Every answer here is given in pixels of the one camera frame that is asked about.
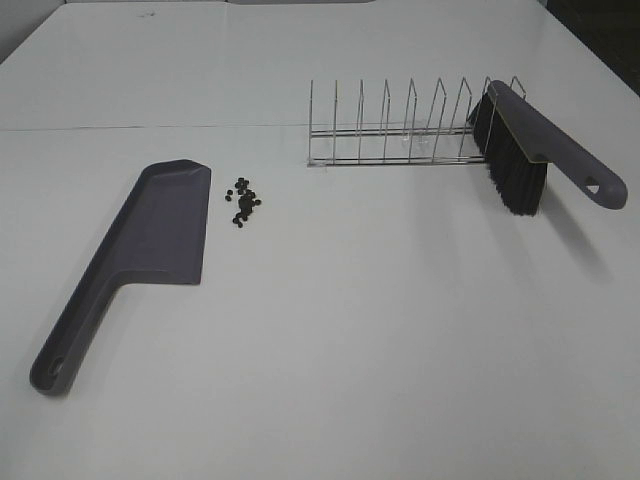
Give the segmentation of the pile of coffee beans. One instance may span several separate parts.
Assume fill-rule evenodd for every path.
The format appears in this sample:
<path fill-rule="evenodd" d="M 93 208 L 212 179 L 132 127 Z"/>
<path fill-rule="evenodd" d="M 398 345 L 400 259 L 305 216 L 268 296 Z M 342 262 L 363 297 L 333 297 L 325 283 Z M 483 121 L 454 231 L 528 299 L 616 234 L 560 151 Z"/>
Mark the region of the pile of coffee beans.
<path fill-rule="evenodd" d="M 238 177 L 232 188 L 224 193 L 224 200 L 236 205 L 232 223 L 241 229 L 249 220 L 254 210 L 262 205 L 262 199 L 251 189 L 251 182 L 246 177 Z"/>

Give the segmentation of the grey plastic dustpan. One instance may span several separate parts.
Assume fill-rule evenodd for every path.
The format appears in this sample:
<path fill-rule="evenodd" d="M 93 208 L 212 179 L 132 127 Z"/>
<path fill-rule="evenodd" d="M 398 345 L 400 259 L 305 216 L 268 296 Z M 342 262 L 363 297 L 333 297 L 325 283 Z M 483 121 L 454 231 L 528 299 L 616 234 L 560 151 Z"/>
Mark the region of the grey plastic dustpan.
<path fill-rule="evenodd" d="M 31 366 L 37 392 L 69 392 L 121 287 L 200 283 L 211 179 L 187 159 L 142 170 Z"/>

